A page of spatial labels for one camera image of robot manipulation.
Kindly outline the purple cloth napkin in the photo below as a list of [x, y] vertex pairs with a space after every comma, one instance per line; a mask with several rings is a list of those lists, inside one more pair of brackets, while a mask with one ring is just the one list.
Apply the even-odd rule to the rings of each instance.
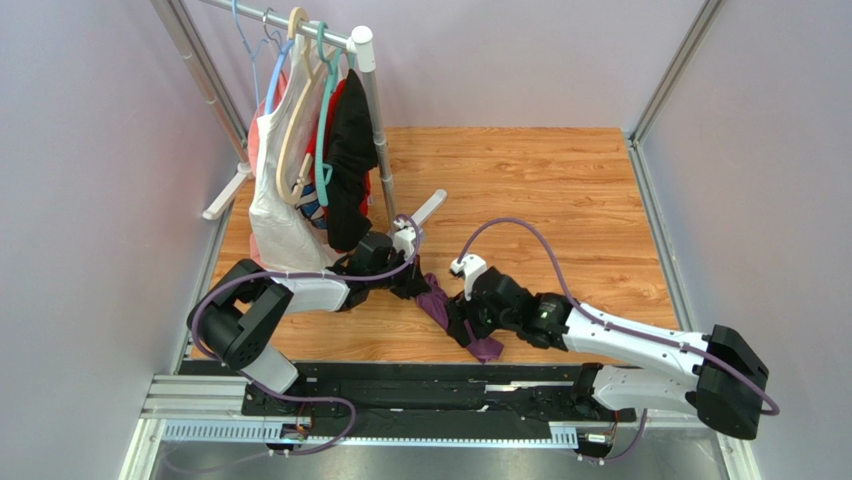
[[[446, 292], [440, 286], [437, 277], [433, 273], [425, 275], [425, 281], [429, 286], [427, 293], [416, 297], [416, 304], [447, 334], [450, 335], [450, 320], [445, 305], [449, 300]], [[492, 338], [473, 339], [464, 346], [478, 362], [486, 364], [499, 359], [504, 345]]]

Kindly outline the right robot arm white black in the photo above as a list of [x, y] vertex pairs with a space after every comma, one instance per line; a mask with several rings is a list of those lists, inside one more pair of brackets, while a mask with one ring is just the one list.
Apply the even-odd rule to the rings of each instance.
[[455, 261], [464, 282], [447, 301], [448, 332], [463, 347], [507, 330], [539, 349], [605, 356], [627, 368], [594, 366], [574, 393], [611, 411], [657, 409], [695, 415], [724, 435], [753, 440], [764, 416], [769, 369], [735, 329], [709, 334], [620, 318], [558, 293], [532, 294], [485, 265]]

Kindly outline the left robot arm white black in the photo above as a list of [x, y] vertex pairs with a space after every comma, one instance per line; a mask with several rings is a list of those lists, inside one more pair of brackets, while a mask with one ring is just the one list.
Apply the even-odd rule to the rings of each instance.
[[428, 292], [420, 270], [420, 231], [370, 232], [327, 270], [275, 272], [252, 259], [235, 264], [190, 311], [187, 327], [198, 349], [276, 394], [299, 379], [296, 366], [270, 343], [281, 319], [313, 311], [346, 312], [371, 292], [401, 299]]

